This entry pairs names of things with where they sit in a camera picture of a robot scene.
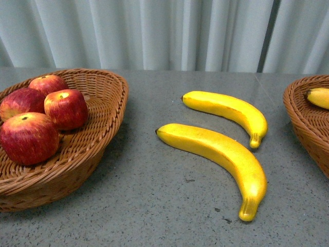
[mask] fake banana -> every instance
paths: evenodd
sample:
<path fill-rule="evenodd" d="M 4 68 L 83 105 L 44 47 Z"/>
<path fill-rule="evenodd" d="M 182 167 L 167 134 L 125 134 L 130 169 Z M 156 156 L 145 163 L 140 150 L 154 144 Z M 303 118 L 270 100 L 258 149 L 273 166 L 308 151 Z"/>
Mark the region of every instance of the fake banana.
<path fill-rule="evenodd" d="M 265 196 L 267 180 L 261 164 L 246 147 L 220 133 L 179 123 L 164 125 L 155 132 L 166 144 L 224 167 L 236 180 L 242 195 L 239 218 L 254 219 Z"/>
<path fill-rule="evenodd" d="M 181 99 L 189 108 L 222 116 L 241 125 L 250 135 L 251 148 L 258 148 L 267 133 L 265 116 L 256 107 L 241 99 L 203 91 L 191 91 Z"/>
<path fill-rule="evenodd" d="M 317 87 L 307 90 L 305 97 L 309 102 L 329 110 L 329 89 Z"/>

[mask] fake apple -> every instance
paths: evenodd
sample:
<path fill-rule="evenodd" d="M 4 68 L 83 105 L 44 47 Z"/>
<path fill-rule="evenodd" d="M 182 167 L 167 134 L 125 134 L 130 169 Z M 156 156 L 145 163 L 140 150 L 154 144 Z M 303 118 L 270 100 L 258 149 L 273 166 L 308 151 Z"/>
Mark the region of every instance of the fake apple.
<path fill-rule="evenodd" d="M 45 99 L 45 113 L 60 130 L 72 130 L 88 120 L 88 107 L 78 89 L 50 93 Z"/>
<path fill-rule="evenodd" d="M 44 100 L 46 96 L 28 87 L 17 89 L 7 95 L 0 104 L 0 117 L 3 121 L 24 112 L 45 113 Z"/>
<path fill-rule="evenodd" d="M 20 165 L 33 165 L 53 156 L 59 132 L 43 113 L 21 113 L 9 118 L 0 130 L 0 144 L 8 157 Z"/>
<path fill-rule="evenodd" d="M 29 84 L 29 88 L 38 90 L 47 96 L 52 92 L 68 89 L 68 85 L 60 76 L 47 75 L 33 79 Z"/>

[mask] basket rim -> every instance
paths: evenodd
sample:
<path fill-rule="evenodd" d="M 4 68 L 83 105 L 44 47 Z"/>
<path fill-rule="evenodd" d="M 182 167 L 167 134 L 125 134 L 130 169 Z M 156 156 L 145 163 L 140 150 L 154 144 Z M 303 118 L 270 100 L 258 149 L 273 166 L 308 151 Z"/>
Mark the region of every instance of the basket rim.
<path fill-rule="evenodd" d="M 22 82 L 16 83 L 6 89 L 4 89 L 1 93 L 6 93 L 6 91 L 10 91 L 13 87 L 19 87 L 19 86 L 24 86 L 25 84 L 29 84 L 31 80 L 34 78 L 40 77 L 40 76 L 45 76 L 45 75 L 53 75 L 53 74 L 63 74 L 63 73 L 74 73 L 74 74 L 99 74 L 101 73 L 102 75 L 106 76 L 115 76 L 117 77 L 117 82 L 121 83 L 122 87 L 122 92 L 120 95 L 120 101 L 118 103 L 118 109 L 116 110 L 116 115 L 114 118 L 109 118 L 106 128 L 104 131 L 101 132 L 101 134 L 94 139 L 93 142 L 88 144 L 85 148 L 79 150 L 78 152 L 74 153 L 74 155 L 70 158 L 66 158 L 61 160 L 60 162 L 54 163 L 53 166 L 47 167 L 45 169 L 41 169 L 38 171 L 34 171 L 32 173 L 27 173 L 20 175 L 19 177 L 13 177 L 13 178 L 8 178 L 4 180 L 0 180 L 0 196 L 1 195 L 10 195 L 13 193 L 17 193 L 21 190 L 24 190 L 26 187 L 28 187 L 28 184 L 31 180 L 35 180 L 33 183 L 43 183 L 48 180 L 51 180 L 53 171 L 56 169 L 56 176 L 61 175 L 62 173 L 73 170 L 79 165 L 81 165 L 84 161 L 88 160 L 90 157 L 95 156 L 102 148 L 106 147 L 108 143 L 111 141 L 111 139 L 106 138 L 107 135 L 110 133 L 110 131 L 113 129 L 113 125 L 115 124 L 116 121 L 118 121 L 118 115 L 120 113 L 124 113 L 125 110 L 125 105 L 127 102 L 128 94 L 129 94 L 129 86 L 127 84 L 127 81 L 111 72 L 110 70 L 105 70 L 105 69 L 88 69 L 88 68 L 71 68 L 71 69 L 61 69 L 61 70 L 56 70 L 53 72 L 48 72 L 44 73 L 42 75 L 38 75 L 35 77 L 28 78 Z M 65 163 L 70 162 L 70 166 L 64 166 Z"/>

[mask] banana stem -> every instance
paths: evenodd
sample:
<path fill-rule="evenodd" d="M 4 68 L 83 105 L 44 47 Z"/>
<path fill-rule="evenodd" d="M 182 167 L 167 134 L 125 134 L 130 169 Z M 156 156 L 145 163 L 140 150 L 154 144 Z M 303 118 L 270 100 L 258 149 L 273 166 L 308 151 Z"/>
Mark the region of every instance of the banana stem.
<path fill-rule="evenodd" d="M 261 144 L 262 138 L 258 135 L 258 133 L 253 133 L 250 136 L 250 147 L 251 148 L 258 148 Z"/>
<path fill-rule="evenodd" d="M 252 221 L 256 216 L 258 205 L 259 202 L 257 202 L 254 198 L 243 199 L 239 211 L 239 218 L 243 221 Z"/>

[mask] fruit basket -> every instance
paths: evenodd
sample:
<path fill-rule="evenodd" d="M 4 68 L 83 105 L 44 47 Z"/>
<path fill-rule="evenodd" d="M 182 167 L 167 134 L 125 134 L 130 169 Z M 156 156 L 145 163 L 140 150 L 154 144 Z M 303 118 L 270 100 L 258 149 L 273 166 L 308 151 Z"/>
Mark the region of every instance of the fruit basket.
<path fill-rule="evenodd" d="M 283 102 L 297 138 L 329 178 L 329 110 L 317 107 L 305 98 L 307 90 L 315 87 L 329 88 L 329 75 L 294 81 L 285 89 Z"/>
<path fill-rule="evenodd" d="M 88 121 L 81 128 L 62 131 L 57 153 L 33 166 L 17 165 L 0 148 L 0 211 L 41 206 L 78 189 L 96 169 L 122 123 L 129 93 L 123 77 L 107 70 L 83 68 L 44 75 L 49 74 L 61 76 L 69 88 L 82 92 L 88 105 Z M 32 79 L 2 91 L 0 102 L 14 90 L 28 87 Z"/>

